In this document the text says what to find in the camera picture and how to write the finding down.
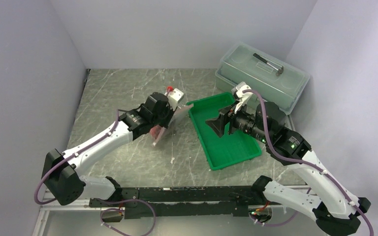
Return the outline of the clear zip top bag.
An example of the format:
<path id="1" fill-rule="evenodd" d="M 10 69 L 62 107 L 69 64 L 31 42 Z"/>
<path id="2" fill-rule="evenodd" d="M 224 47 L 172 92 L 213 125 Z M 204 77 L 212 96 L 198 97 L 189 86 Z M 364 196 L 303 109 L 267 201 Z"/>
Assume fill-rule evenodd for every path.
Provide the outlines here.
<path id="1" fill-rule="evenodd" d="M 193 104 L 178 107 L 166 127 L 156 125 L 153 128 L 151 128 L 149 134 L 153 138 L 152 146 L 157 146 L 163 137 L 165 137 L 169 132 L 176 128 L 178 124 L 182 121 L 182 119 L 189 114 L 189 111 L 192 107 Z"/>

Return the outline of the green plastic tray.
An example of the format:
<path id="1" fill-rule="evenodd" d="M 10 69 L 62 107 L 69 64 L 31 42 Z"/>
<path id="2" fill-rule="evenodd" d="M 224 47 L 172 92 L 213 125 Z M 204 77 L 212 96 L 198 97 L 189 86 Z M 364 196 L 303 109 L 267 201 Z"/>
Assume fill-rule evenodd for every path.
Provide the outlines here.
<path id="1" fill-rule="evenodd" d="M 237 130 L 229 135 L 229 125 L 225 126 L 224 135 L 220 138 L 205 121 L 216 118 L 219 109 L 231 105 L 235 99 L 229 92 L 206 98 L 193 100 L 186 105 L 192 105 L 189 110 L 190 119 L 194 125 L 210 169 L 223 168 L 254 159 L 262 155 L 261 147 L 256 139 Z"/>

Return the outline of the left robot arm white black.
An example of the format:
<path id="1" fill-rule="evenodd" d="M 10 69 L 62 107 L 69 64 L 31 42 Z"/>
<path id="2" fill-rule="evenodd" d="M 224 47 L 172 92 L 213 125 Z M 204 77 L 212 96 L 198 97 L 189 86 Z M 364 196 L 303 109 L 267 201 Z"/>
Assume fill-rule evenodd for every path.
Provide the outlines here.
<path id="1" fill-rule="evenodd" d="M 177 88 L 166 93 L 154 92 L 135 109 L 118 109 L 114 122 L 84 143 L 63 152 L 56 149 L 48 152 L 39 185 L 45 185 L 54 197 L 43 202 L 35 196 L 35 202 L 44 205 L 57 201 L 66 206 L 80 198 L 94 198 L 111 207 L 118 205 L 123 200 L 122 187 L 112 177 L 90 177 L 85 172 L 115 149 L 153 128 L 168 128 L 183 98 L 184 93 Z"/>

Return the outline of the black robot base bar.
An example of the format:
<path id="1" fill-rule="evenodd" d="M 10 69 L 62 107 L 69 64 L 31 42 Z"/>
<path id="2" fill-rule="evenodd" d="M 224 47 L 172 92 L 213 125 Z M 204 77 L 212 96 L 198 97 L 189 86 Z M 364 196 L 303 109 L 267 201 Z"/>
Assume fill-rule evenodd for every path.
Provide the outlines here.
<path id="1" fill-rule="evenodd" d="M 125 219 L 166 216 L 232 215 L 247 217 L 266 204 L 250 186 L 123 188 L 118 197 L 91 198 L 92 208 L 123 207 Z"/>

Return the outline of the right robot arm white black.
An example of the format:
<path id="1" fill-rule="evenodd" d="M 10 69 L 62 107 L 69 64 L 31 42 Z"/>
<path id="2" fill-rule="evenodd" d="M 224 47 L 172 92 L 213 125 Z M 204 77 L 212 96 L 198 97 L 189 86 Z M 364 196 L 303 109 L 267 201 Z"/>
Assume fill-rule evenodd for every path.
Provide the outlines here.
<path id="1" fill-rule="evenodd" d="M 365 197 L 347 191 L 318 159 L 311 145 L 297 132 L 285 127 L 285 114 L 273 102 L 259 105 L 255 114 L 245 107 L 236 111 L 226 106 L 206 124 L 219 136 L 241 131 L 266 146 L 267 152 L 293 170 L 311 188 L 303 193 L 279 184 L 270 177 L 260 176 L 251 186 L 257 204 L 276 202 L 300 212 L 316 222 L 330 236 L 348 236 L 357 232 L 361 221 L 367 220 L 371 206 Z"/>

